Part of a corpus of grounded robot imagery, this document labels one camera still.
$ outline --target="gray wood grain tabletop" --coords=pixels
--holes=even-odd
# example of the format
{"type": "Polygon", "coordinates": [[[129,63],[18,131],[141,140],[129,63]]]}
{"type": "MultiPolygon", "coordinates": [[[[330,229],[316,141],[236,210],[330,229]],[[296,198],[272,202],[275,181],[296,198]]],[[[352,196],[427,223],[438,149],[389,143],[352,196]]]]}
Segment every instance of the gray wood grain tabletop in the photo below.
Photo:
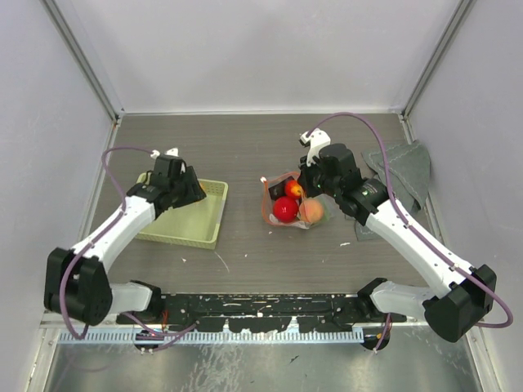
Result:
{"type": "MultiPolygon", "coordinates": [[[[229,184],[215,251],[135,239],[110,271],[110,280],[141,280],[164,292],[356,292],[376,277],[425,286],[418,273],[384,240],[358,242],[354,222],[340,212],[310,230],[275,228],[261,215],[262,176],[297,169],[306,154],[298,138],[324,115],[232,114],[127,116],[115,145],[180,149],[198,176],[229,184]]],[[[404,140],[394,114],[369,115],[386,143],[404,140]]],[[[333,142],[352,149],[366,176],[361,151],[376,142],[365,125],[335,118],[322,126],[333,142]]],[[[137,152],[117,152],[110,168],[128,189],[154,163],[137,152]]],[[[96,208],[96,227],[119,205],[105,180],[96,208]]],[[[425,216],[419,216],[427,226],[425,216]]]]}

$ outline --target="cloth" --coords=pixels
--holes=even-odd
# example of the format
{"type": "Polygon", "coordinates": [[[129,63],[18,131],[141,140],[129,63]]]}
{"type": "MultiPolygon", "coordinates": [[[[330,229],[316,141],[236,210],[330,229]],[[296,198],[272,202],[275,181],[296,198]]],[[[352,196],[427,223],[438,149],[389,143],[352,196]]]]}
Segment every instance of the cloth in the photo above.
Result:
{"type": "MultiPolygon", "coordinates": [[[[392,188],[396,197],[410,215],[416,214],[425,206],[431,174],[431,159],[424,145],[415,141],[411,145],[396,143],[386,145],[392,188]]],[[[362,153],[364,161],[385,184],[385,168],[379,148],[362,153]]],[[[380,238],[372,230],[355,223],[356,237],[359,241],[380,238]]]]}

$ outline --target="scratch on table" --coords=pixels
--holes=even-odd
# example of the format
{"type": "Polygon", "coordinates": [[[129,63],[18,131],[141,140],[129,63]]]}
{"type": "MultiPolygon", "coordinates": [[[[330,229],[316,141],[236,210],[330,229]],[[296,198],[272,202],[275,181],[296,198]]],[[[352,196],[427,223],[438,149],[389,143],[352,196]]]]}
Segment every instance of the scratch on table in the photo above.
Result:
{"type": "Polygon", "coordinates": [[[218,259],[221,260],[221,262],[223,263],[223,265],[227,268],[227,272],[230,274],[229,266],[225,263],[225,261],[223,260],[223,258],[222,258],[220,255],[218,255],[218,253],[217,253],[216,251],[214,251],[214,254],[215,254],[216,256],[218,256],[218,259]]]}

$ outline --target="white wall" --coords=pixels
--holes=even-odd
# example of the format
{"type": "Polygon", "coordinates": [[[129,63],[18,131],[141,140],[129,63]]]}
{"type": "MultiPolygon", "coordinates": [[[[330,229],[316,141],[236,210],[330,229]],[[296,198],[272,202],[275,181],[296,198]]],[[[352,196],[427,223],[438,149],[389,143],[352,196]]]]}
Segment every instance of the white wall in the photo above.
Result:
{"type": "Polygon", "coordinates": [[[0,380],[22,390],[47,254],[78,237],[110,120],[34,0],[0,12],[0,380]]]}
{"type": "MultiPolygon", "coordinates": [[[[476,2],[415,107],[432,194],[451,247],[498,275],[515,324],[488,331],[507,390],[521,390],[523,323],[523,3],[476,2]]],[[[497,307],[487,319],[503,321],[497,307]]]]}
{"type": "Polygon", "coordinates": [[[73,28],[87,32],[128,113],[403,109],[458,4],[57,2],[81,20],[73,28]]]}

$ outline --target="plastic tray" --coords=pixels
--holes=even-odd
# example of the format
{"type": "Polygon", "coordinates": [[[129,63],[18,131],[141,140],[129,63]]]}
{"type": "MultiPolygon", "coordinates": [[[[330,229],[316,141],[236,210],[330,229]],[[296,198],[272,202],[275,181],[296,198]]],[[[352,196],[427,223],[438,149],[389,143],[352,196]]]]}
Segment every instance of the plastic tray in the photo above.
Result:
{"type": "MultiPolygon", "coordinates": [[[[145,173],[138,182],[146,182],[145,173]]],[[[207,197],[201,202],[165,211],[157,220],[144,228],[138,239],[171,243],[187,247],[214,249],[220,231],[221,215],[226,204],[229,185],[221,181],[199,179],[207,197]]]]}

